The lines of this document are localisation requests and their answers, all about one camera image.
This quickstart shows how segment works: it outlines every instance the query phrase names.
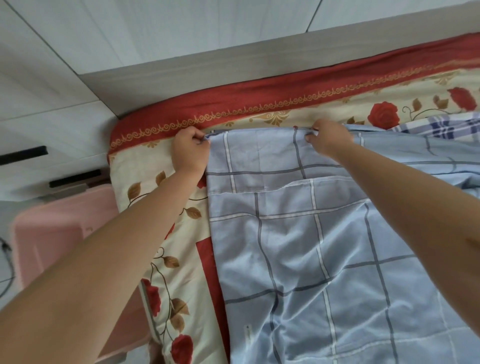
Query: red rose print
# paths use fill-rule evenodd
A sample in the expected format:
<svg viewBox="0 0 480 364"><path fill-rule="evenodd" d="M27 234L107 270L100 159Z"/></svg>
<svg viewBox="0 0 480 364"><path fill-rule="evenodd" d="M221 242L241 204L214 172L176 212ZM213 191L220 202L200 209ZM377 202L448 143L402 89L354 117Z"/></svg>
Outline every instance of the red rose print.
<svg viewBox="0 0 480 364"><path fill-rule="evenodd" d="M371 122L373 126L382 129L393 128L397 126L400 121L397 111L397 107L390 102L384 101L381 104L374 104L368 116L368 121Z"/></svg>
<svg viewBox="0 0 480 364"><path fill-rule="evenodd" d="M198 181L197 187L198 188L204 188L207 186L207 176L205 174L202 176L202 178Z"/></svg>
<svg viewBox="0 0 480 364"><path fill-rule="evenodd" d="M193 341L188 335L178 335L172 343L173 361L176 364L190 364L193 355Z"/></svg>
<svg viewBox="0 0 480 364"><path fill-rule="evenodd" d="M473 111L477 108L477 103L473 98L470 91L462 87L454 87L449 90L452 100L461 108L466 111Z"/></svg>
<svg viewBox="0 0 480 364"><path fill-rule="evenodd" d="M145 285L147 291L148 303L150 304L150 309L152 310L153 316L157 316L160 312L160 295L158 294L158 287L152 286L148 279L142 278L142 282Z"/></svg>
<svg viewBox="0 0 480 364"><path fill-rule="evenodd" d="M168 236L172 233L174 228L175 228L175 224L173 224L170 230L167 232L167 236L165 237L165 239L168 238Z"/></svg>

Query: pink box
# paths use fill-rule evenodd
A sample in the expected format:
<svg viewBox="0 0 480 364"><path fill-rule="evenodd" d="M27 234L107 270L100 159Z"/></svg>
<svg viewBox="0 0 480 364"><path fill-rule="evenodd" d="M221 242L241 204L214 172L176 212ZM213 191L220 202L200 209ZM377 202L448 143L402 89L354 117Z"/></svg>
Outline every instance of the pink box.
<svg viewBox="0 0 480 364"><path fill-rule="evenodd" d="M94 187L19 214L11 229L13 263L20 288L28 286L76 244L117 215L111 184ZM144 345L150 338L144 303L137 288L98 361Z"/></svg>

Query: mattress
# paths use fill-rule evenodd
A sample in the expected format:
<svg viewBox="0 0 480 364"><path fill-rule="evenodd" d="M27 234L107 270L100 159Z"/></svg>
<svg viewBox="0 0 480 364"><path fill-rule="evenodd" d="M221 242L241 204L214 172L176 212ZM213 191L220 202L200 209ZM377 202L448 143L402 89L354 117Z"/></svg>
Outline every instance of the mattress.
<svg viewBox="0 0 480 364"><path fill-rule="evenodd" d="M322 117L383 129L478 110L480 34L399 49L331 67L174 97L120 120L110 139L120 211L174 172L172 138L215 129L310 127ZM226 363L229 337L213 256L203 178L141 284L154 339L174 363Z"/></svg>

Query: cable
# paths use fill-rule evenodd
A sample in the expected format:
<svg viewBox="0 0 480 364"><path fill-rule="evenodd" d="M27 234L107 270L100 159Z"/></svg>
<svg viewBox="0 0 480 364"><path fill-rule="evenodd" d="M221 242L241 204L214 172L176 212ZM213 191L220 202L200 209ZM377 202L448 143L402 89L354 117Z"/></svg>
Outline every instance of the cable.
<svg viewBox="0 0 480 364"><path fill-rule="evenodd" d="M12 286L13 284L13 279L15 278L15 271L13 269L13 263L12 263L12 259L9 257L9 253L12 252L12 248L10 247L10 245L8 245L8 243L3 240L2 238L0 238L0 242L1 242L1 249L3 251L3 253L5 254L5 259L7 260L8 262L8 265L10 267L10 272L11 272L11 277L8 279L8 284L7 284L7 287L5 287L5 289L3 290L2 293L0 293L0 298L2 298L7 292L8 290L10 289L10 287Z"/></svg>

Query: blue checkered duvet cover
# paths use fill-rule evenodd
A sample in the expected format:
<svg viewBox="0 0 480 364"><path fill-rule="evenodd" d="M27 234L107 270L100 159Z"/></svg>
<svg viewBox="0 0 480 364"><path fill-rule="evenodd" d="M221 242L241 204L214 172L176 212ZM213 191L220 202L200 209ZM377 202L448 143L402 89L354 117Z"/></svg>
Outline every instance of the blue checkered duvet cover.
<svg viewBox="0 0 480 364"><path fill-rule="evenodd" d="M356 143L479 197L479 116L350 128ZM480 363L480 339L306 133L209 136L210 227L231 363Z"/></svg>

